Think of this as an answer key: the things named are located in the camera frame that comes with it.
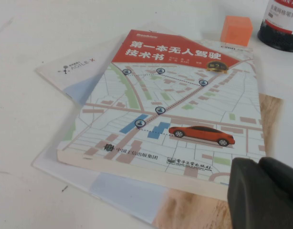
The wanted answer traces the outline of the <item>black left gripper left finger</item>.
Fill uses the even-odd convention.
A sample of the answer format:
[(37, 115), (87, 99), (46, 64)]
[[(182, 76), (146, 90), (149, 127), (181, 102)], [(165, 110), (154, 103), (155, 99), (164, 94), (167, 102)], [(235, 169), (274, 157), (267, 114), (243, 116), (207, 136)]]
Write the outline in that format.
[(228, 188), (228, 205), (234, 229), (257, 229), (262, 219), (260, 192), (264, 172), (253, 160), (232, 161)]

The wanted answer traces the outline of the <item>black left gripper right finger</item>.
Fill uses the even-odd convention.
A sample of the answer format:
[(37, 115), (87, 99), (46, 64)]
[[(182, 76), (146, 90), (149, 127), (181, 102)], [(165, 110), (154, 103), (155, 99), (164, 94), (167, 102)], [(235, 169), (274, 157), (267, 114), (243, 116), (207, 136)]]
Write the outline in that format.
[(293, 168), (271, 157), (263, 157), (258, 165), (270, 179), (265, 228), (293, 229)]

